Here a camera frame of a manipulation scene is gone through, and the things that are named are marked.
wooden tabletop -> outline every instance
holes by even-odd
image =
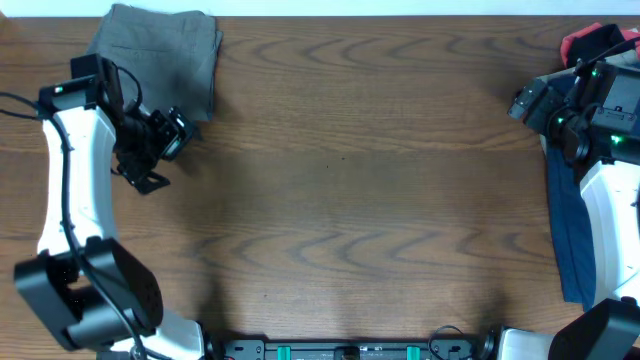
[[[215,117],[158,167],[170,187],[140,196],[113,178],[121,242],[168,307],[216,331],[556,332],[581,307],[562,300],[538,137],[505,113],[594,21],[640,22],[222,18]],[[35,98],[69,79],[98,23],[4,20],[0,89]],[[0,121],[0,356],[90,359],[65,355],[13,286],[43,227],[48,160],[37,123]]]

white backdrop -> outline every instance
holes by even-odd
[[[7,16],[103,16],[108,0],[0,0]],[[638,15],[640,0],[123,0],[215,16]]]

gray cloth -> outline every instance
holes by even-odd
[[[222,32],[199,11],[161,14],[115,4],[102,19],[87,53],[129,70],[142,86],[143,105],[167,114],[179,106],[189,120],[213,116],[214,68]],[[123,72],[125,104],[137,95]]]

blue cloth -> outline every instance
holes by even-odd
[[[567,93],[575,81],[570,75],[549,82]],[[551,238],[560,271],[562,294],[567,302],[591,309],[596,292],[596,264],[593,236],[587,207],[575,183],[573,170],[562,157],[562,150],[547,141],[547,196]]]

wood grain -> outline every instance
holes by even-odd
[[[555,332],[581,309],[562,301],[538,139],[505,112],[594,21],[638,19],[222,18],[205,140],[159,166],[167,189],[113,179],[120,238],[167,306],[221,333]],[[0,88],[66,80],[98,22],[0,25]],[[0,356],[89,359],[63,355],[13,287],[44,223],[47,154],[37,124],[0,120]]]

